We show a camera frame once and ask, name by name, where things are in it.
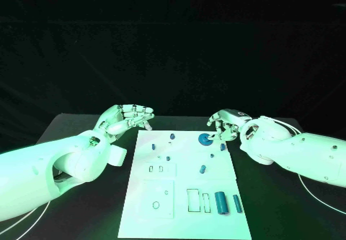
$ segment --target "white paper sheet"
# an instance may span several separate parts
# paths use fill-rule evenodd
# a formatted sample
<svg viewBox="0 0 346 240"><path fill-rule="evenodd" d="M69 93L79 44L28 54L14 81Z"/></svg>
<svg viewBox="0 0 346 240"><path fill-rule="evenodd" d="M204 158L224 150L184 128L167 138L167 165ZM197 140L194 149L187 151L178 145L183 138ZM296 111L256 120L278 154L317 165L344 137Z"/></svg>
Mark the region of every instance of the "white paper sheet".
<svg viewBox="0 0 346 240"><path fill-rule="evenodd" d="M201 133L214 134L138 131L118 238L250 240L230 154L227 148L220 151L220 143L226 143L214 140L203 146ZM197 189L200 212L188 211L187 189ZM217 214L216 192L224 192L229 214ZM234 194L242 213L236 212Z"/></svg>

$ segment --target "rectangular outline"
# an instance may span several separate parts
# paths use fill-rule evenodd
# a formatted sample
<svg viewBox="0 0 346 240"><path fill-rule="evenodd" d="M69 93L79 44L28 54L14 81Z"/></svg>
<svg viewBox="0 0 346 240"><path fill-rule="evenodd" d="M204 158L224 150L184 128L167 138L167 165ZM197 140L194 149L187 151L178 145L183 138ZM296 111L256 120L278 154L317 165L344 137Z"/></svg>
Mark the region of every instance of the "rectangular outline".
<svg viewBox="0 0 346 240"><path fill-rule="evenodd" d="M188 190L196 190L196 192L197 192L198 211L190 211L190 209L188 209ZM196 188L187 188L185 193L187 193L187 211L190 213L200 213L200 191Z"/></svg>
<svg viewBox="0 0 346 240"><path fill-rule="evenodd" d="M206 211L206 200L204 200L204 195L207 196L208 211ZM208 194L207 194L207 193L203 193L203 194L201 194L201 197L203 197L203 212L204 212L204 213L210 213L211 210L210 210L210 199L208 199Z"/></svg>

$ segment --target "robotic arm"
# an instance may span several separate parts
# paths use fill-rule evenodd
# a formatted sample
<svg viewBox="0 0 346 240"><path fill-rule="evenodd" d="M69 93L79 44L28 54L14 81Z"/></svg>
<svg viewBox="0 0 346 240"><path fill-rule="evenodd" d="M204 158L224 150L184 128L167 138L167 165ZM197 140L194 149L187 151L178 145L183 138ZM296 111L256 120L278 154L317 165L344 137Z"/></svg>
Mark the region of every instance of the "robotic arm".
<svg viewBox="0 0 346 240"><path fill-rule="evenodd" d="M139 105L113 105L99 116L93 130L0 155L0 221L93 181L106 163L122 165L126 150L110 143L135 126L151 130L152 111ZM54 178L53 166L61 171Z"/></svg>
<svg viewBox="0 0 346 240"><path fill-rule="evenodd" d="M206 125L210 126L211 122L217 134L207 137L208 140L232 141L239 135L239 149L257 163L269 165L275 162L298 175L346 187L346 141L301 133L286 123L265 116L252 119L243 112L232 109L216 112Z"/></svg>

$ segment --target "white robotic arm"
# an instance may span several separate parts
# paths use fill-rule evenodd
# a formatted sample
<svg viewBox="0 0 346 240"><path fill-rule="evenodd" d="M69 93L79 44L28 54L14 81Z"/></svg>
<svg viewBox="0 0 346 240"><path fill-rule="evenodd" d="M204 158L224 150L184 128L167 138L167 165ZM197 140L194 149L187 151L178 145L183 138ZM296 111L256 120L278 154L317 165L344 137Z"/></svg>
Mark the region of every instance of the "white robotic arm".
<svg viewBox="0 0 346 240"><path fill-rule="evenodd" d="M252 119L237 110L220 110L211 115L206 125L210 126L211 122L217 135L207 139L230 141L239 134L239 149L257 163L269 165L275 162L298 175L346 187L346 141L299 133L286 123L265 116Z"/></svg>
<svg viewBox="0 0 346 240"><path fill-rule="evenodd" d="M0 154L0 221L37 208L72 187L100 175L106 163L121 166L126 150L110 143L139 126L151 130L152 109L113 105L100 115L93 130ZM63 172L53 178L51 168Z"/></svg>

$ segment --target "blue disc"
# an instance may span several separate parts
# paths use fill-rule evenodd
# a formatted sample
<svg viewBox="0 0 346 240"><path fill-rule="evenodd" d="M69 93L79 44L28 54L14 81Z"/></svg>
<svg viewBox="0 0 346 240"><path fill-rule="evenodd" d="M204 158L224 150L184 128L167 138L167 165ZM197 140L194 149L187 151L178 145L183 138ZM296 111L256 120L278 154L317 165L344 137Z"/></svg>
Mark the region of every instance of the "blue disc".
<svg viewBox="0 0 346 240"><path fill-rule="evenodd" d="M201 133L197 137L197 141L203 146L208 146L213 143L213 140L208 140L207 137L208 137L207 133Z"/></svg>

